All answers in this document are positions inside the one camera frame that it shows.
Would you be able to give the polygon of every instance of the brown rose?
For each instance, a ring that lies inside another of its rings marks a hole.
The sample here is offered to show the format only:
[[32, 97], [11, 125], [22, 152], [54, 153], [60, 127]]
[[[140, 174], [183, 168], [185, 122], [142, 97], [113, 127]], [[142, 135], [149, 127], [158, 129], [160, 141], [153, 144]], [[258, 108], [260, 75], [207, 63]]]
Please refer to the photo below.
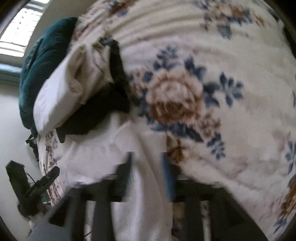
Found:
[[161, 124], [190, 123], [205, 112], [202, 84], [184, 68], [154, 73], [147, 89], [149, 114]]

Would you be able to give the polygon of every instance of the wall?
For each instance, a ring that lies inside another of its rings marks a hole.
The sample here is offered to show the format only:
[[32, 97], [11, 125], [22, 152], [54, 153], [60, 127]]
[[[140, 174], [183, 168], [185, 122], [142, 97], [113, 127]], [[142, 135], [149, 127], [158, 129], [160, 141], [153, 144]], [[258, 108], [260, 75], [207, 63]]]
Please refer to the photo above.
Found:
[[41, 172], [30, 161], [25, 140], [30, 131], [22, 125], [18, 110], [18, 86], [0, 82], [0, 216], [18, 241], [25, 241], [29, 224], [18, 213], [17, 198], [10, 185], [5, 166], [10, 160], [25, 165], [34, 180]]
[[41, 17], [22, 58], [0, 54], [0, 63], [21, 67], [35, 41], [54, 22], [65, 17], [78, 17], [83, 14], [96, 0], [52, 0]]

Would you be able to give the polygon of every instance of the floral blanket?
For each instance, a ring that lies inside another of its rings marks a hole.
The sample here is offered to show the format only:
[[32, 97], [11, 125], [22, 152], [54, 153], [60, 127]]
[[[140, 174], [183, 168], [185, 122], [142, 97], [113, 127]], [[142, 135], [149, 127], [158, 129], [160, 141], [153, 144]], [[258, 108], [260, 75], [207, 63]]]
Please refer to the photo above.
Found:
[[126, 91], [143, 124], [166, 132], [172, 162], [219, 182], [276, 240], [296, 211], [296, 60], [265, 6], [99, 0], [72, 44], [98, 27], [119, 42]]

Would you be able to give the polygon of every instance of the black wire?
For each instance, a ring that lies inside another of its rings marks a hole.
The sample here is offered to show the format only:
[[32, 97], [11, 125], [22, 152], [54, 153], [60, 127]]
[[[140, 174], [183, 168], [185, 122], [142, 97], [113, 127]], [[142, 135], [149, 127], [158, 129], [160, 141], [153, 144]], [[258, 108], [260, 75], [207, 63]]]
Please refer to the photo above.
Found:
[[26, 173], [31, 179], [32, 179], [32, 181], [34, 182], [34, 183], [36, 183], [35, 181], [34, 181], [34, 179], [31, 177], [31, 175], [29, 174], [29, 173]]
[[91, 234], [91, 231], [90, 231], [88, 234], [84, 235], [84, 237], [86, 237], [86, 236], [89, 235], [89, 234]]

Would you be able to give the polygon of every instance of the bed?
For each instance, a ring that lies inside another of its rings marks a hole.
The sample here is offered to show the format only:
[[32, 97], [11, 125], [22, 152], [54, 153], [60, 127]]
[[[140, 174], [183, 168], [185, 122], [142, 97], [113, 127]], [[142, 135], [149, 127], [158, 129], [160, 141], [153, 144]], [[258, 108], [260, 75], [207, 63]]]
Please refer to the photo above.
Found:
[[165, 135], [164, 149], [184, 173], [225, 187], [269, 240], [281, 238], [296, 211], [296, 61], [275, 18], [256, 0], [119, 3], [91, 6], [71, 45], [98, 26], [119, 42], [132, 108], [65, 143], [55, 130], [38, 135], [42, 174], [61, 168], [52, 204], [75, 183], [107, 174], [97, 174], [93, 157], [129, 122]]

